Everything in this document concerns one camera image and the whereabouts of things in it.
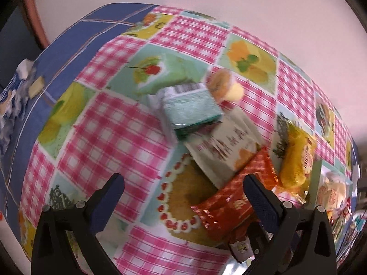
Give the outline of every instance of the red cherry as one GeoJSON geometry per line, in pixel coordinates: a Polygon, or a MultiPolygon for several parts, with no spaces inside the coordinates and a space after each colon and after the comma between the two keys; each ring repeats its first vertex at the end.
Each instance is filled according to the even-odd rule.
{"type": "Polygon", "coordinates": [[[160,67],[157,65],[149,65],[145,68],[145,73],[149,75],[151,74],[156,75],[159,73],[159,71],[160,71],[160,67]]]}
{"type": "Polygon", "coordinates": [[[167,220],[167,221],[166,221],[166,227],[168,227],[168,228],[172,228],[172,227],[173,227],[173,222],[172,222],[172,220],[167,220]]]}
{"type": "Polygon", "coordinates": [[[164,200],[164,193],[161,193],[159,196],[157,196],[157,199],[158,199],[159,201],[164,200]]]}
{"type": "Polygon", "coordinates": [[[196,218],[195,218],[195,217],[192,217],[192,218],[191,218],[191,220],[190,220],[190,223],[191,223],[191,225],[192,225],[192,226],[193,226],[194,224],[196,224],[196,223],[197,223],[196,218]]]}
{"type": "Polygon", "coordinates": [[[186,222],[184,222],[184,223],[182,223],[182,225],[181,225],[181,230],[183,230],[183,231],[185,231],[185,230],[187,230],[188,229],[188,225],[187,225],[187,223],[186,222]]]}

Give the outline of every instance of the red snack packet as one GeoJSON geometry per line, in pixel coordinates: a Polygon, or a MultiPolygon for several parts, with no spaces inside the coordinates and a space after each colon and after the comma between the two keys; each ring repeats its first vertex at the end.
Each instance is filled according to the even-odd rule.
{"type": "Polygon", "coordinates": [[[245,168],[214,196],[191,207],[201,218],[212,239],[221,240],[254,212],[243,193],[242,182],[248,174],[255,174],[266,189],[274,188],[278,178],[267,147],[263,147],[245,168]]]}

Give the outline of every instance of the checkered tablecloth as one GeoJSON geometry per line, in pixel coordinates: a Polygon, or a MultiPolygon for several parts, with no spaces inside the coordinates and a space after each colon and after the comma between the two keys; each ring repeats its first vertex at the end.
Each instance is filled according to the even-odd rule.
{"type": "MultiPolygon", "coordinates": [[[[164,20],[157,25],[138,23],[133,36],[119,35],[108,41],[75,78],[75,82],[93,95],[79,111],[75,104],[68,105],[70,111],[77,113],[74,120],[64,119],[55,124],[54,119],[48,125],[50,132],[60,129],[58,135],[51,137],[57,142],[56,156],[49,154],[51,147],[47,143],[37,140],[34,144],[24,177],[20,209],[36,226],[51,189],[60,187],[62,181],[67,183],[64,187],[73,191],[70,197],[88,198],[114,172],[119,172],[125,177],[125,191],[114,216],[119,220],[116,224],[122,222],[123,226],[114,225],[110,229],[122,230],[126,235],[111,254],[122,274],[218,274],[227,262],[228,252],[163,235],[162,231],[153,230],[142,222],[143,214],[150,214],[147,212],[149,204],[156,199],[156,187],[165,168],[172,164],[170,158],[176,146],[168,144],[158,119],[144,102],[138,102],[141,96],[137,94],[139,100],[136,100],[124,94],[129,89],[135,90],[130,86],[132,80],[136,81],[136,75],[131,76],[129,69],[139,67],[129,67],[131,63],[142,65],[144,59],[140,57],[146,56],[149,50],[176,53],[182,61],[190,60],[198,71],[201,69],[203,80],[208,81],[222,68],[218,64],[220,58],[221,65],[231,64],[223,60],[227,53],[224,50],[229,38],[236,35],[238,40],[250,42],[269,54],[269,59],[274,59],[275,90],[264,89],[263,79],[235,74],[245,94],[239,102],[224,102],[222,107],[241,107],[257,125],[269,152],[280,112],[287,111],[290,119],[299,121],[316,137],[317,159],[334,164],[337,158],[345,166],[346,142],[351,138],[337,116],[331,125],[335,130],[334,144],[323,137],[317,121],[316,98],[332,112],[333,105],[320,87],[302,76],[294,63],[280,59],[280,53],[269,44],[236,26],[200,16],[200,13],[158,6],[151,14],[164,20]],[[145,32],[144,38],[139,37],[139,32],[145,32]]],[[[64,104],[59,106],[64,111],[64,104]]],[[[284,192],[281,197],[295,201],[284,192]]]]}

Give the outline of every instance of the white wall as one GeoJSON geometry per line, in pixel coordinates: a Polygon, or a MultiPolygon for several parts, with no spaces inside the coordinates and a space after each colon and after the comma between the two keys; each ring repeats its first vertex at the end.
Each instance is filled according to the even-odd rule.
{"type": "Polygon", "coordinates": [[[344,0],[36,0],[36,5],[51,41],[112,2],[177,6],[242,27],[298,64],[339,109],[356,141],[364,141],[367,34],[344,0]]]}

